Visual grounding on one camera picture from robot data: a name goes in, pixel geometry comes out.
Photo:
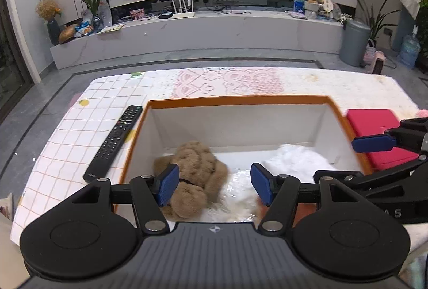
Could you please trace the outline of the white lace tablecloth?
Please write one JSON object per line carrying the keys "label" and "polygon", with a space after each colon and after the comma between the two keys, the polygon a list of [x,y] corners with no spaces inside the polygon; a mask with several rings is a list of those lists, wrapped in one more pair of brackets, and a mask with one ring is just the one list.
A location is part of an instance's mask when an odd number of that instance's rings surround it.
{"label": "white lace tablecloth", "polygon": [[14,214],[11,241],[39,215],[84,184],[83,174],[130,105],[152,99],[249,95],[322,95],[341,111],[389,109],[397,118],[419,108],[391,77],[284,67],[212,67],[132,72],[93,80],[44,146]]}

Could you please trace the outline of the grey trash bin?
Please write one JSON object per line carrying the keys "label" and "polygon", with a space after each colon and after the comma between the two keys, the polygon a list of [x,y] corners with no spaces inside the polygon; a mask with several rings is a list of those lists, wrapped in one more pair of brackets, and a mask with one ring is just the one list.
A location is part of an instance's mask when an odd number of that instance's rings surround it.
{"label": "grey trash bin", "polygon": [[361,67],[371,29],[358,20],[347,20],[339,51],[339,58],[353,67]]}

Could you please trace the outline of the orange cardboard box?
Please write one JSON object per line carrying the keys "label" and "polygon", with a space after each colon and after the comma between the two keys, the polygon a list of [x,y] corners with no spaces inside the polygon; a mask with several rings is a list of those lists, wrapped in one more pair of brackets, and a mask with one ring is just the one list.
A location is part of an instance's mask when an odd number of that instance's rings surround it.
{"label": "orange cardboard box", "polygon": [[155,159],[199,141],[230,170],[248,170],[284,144],[308,146],[339,170],[372,173],[353,151],[355,133],[325,96],[240,96],[151,100],[144,107],[119,178],[151,174]]}

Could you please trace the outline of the dark vase yellow flowers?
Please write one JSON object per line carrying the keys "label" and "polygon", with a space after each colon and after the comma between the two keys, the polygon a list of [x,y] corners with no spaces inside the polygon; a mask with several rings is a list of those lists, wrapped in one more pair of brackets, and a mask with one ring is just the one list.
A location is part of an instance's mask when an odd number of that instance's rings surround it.
{"label": "dark vase yellow flowers", "polygon": [[59,24],[56,20],[56,17],[61,16],[62,11],[59,8],[57,1],[39,0],[38,4],[36,5],[35,11],[40,18],[46,21],[47,31],[52,45],[58,45],[61,30],[59,28]]}

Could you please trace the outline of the brown knotted plush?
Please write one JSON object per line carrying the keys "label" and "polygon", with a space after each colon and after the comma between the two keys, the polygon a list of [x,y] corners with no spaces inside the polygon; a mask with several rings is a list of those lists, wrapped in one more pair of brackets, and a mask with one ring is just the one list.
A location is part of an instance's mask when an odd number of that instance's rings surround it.
{"label": "brown knotted plush", "polygon": [[171,221],[200,217],[205,208],[218,200],[228,179],[228,167],[199,141],[185,142],[173,155],[156,158],[154,175],[159,175],[170,164],[178,166],[180,179],[170,201],[162,207],[162,213]]}

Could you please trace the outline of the blue water jug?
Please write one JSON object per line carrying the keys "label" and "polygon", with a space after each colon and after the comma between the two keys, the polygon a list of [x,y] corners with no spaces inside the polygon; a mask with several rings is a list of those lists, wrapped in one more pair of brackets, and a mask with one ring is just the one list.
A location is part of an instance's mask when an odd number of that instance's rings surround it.
{"label": "blue water jug", "polygon": [[419,52],[420,45],[417,36],[414,33],[411,35],[406,35],[403,39],[403,43],[398,54],[398,60],[406,67],[412,69],[414,68],[416,60],[419,56]]}

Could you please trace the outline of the pink white crochet plush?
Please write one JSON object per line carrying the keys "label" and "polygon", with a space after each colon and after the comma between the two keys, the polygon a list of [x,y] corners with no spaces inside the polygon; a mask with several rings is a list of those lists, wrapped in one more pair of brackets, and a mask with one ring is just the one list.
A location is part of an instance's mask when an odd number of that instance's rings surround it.
{"label": "pink white crochet plush", "polygon": [[427,109],[421,109],[417,113],[418,117],[428,117],[428,110]]}

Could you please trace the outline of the brown round bread loaf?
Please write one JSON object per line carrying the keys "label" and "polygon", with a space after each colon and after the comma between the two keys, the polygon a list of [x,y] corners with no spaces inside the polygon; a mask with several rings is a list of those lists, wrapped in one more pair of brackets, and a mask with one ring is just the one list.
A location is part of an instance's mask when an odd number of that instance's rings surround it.
{"label": "brown round bread loaf", "polygon": [[77,25],[72,24],[66,27],[59,35],[58,42],[59,44],[65,44],[75,38],[77,38]]}

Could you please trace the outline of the white marble tv console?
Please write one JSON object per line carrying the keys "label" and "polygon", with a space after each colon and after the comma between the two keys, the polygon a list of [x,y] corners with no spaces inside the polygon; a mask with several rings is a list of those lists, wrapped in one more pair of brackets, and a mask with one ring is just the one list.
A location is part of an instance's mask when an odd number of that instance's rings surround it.
{"label": "white marble tv console", "polygon": [[57,68],[142,54],[199,49],[285,49],[336,54],[344,34],[338,22],[302,20],[286,12],[253,11],[127,22],[50,49]]}

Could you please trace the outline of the pink space heater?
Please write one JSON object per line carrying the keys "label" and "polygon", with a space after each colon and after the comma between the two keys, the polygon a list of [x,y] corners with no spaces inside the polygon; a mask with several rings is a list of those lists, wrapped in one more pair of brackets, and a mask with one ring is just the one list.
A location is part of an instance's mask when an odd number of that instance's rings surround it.
{"label": "pink space heater", "polygon": [[382,51],[376,51],[371,62],[371,74],[380,75],[384,67],[386,57]]}

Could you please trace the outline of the white wifi router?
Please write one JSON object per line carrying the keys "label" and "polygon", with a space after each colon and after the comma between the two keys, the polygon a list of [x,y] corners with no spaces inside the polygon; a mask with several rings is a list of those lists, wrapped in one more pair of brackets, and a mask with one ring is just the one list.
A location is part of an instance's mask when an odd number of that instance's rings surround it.
{"label": "white wifi router", "polygon": [[190,18],[195,16],[194,0],[171,0],[174,19]]}

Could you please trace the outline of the red plastic container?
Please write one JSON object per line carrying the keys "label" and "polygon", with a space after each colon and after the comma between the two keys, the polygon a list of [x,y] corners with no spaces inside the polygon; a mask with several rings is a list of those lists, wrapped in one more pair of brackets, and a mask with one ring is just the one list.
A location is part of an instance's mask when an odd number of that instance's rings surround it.
{"label": "red plastic container", "polygon": [[412,151],[397,147],[398,141],[384,134],[397,128],[399,120],[389,109],[349,109],[346,118],[356,138],[353,150],[367,155],[374,172],[407,163],[418,157]]}

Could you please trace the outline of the snake plant pot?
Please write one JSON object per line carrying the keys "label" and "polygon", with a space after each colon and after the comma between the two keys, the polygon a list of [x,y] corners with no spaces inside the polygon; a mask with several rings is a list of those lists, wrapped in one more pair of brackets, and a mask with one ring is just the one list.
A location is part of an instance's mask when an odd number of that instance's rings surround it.
{"label": "snake plant pot", "polygon": [[359,7],[363,12],[363,22],[370,28],[369,39],[373,42],[373,45],[377,45],[377,39],[379,33],[384,28],[395,28],[398,25],[395,23],[387,22],[387,19],[390,15],[400,12],[400,10],[384,11],[388,0],[384,0],[378,11],[375,12],[374,5],[367,5],[365,0],[356,0],[357,7]]}

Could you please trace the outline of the white fluffy towel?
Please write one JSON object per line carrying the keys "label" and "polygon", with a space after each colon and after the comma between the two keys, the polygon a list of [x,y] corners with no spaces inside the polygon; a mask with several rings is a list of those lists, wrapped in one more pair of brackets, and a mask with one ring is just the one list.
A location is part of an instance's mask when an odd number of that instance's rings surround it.
{"label": "white fluffy towel", "polygon": [[[303,183],[312,183],[313,175],[319,169],[335,169],[314,149],[292,144],[281,146],[273,157],[262,161],[262,165],[273,175],[291,175]],[[258,224],[262,213],[263,205],[251,184],[250,171],[233,169],[220,189],[218,201],[203,211],[200,221]]]}

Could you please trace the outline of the black tv remote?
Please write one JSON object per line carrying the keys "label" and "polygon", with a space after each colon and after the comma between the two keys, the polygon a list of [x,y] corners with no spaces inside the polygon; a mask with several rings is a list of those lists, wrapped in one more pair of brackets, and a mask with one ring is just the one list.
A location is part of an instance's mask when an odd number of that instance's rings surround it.
{"label": "black tv remote", "polygon": [[142,106],[130,105],[126,108],[83,174],[83,180],[86,183],[107,177],[111,164],[142,112]]}

